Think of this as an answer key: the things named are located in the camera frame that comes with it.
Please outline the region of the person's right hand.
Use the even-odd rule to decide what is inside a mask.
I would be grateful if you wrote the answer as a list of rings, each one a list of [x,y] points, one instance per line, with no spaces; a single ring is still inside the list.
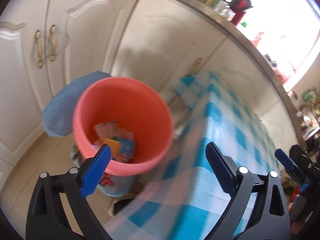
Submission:
[[[293,202],[291,202],[289,205],[288,205],[288,212],[291,213],[293,209]],[[297,235],[300,230],[302,230],[302,228],[304,227],[305,225],[305,222],[304,221],[295,221],[295,222],[292,222],[291,223],[291,234],[292,235]]]

